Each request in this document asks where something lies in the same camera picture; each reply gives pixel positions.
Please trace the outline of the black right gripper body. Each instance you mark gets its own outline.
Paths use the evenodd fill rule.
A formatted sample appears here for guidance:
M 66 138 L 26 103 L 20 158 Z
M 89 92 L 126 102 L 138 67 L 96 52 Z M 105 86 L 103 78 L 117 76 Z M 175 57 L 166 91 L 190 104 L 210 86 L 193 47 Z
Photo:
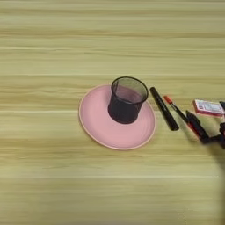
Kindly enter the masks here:
M 210 142 L 218 143 L 223 149 L 225 149 L 225 122 L 220 124 L 220 134 L 210 138 Z

